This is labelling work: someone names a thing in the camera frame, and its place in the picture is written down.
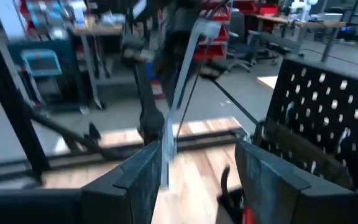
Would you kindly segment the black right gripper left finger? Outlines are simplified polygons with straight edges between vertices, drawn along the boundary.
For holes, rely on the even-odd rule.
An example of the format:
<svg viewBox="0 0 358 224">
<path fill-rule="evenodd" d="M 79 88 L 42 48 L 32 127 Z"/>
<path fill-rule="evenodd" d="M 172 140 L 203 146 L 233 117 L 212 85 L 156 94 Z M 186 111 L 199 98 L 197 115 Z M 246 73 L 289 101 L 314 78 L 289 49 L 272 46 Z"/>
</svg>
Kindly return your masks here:
<svg viewBox="0 0 358 224">
<path fill-rule="evenodd" d="M 80 189 L 0 190 L 0 223 L 150 223 L 161 170 L 154 141 Z"/>
</svg>

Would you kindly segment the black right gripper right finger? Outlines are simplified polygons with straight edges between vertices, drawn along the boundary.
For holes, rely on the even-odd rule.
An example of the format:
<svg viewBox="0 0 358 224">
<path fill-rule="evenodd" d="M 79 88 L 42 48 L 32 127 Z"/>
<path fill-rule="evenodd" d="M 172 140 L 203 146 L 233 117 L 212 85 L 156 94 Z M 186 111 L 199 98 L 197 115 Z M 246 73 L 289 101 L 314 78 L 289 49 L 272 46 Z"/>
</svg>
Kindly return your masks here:
<svg viewBox="0 0 358 224">
<path fill-rule="evenodd" d="M 256 223 L 358 224 L 358 192 L 239 141 L 235 160 Z"/>
</svg>

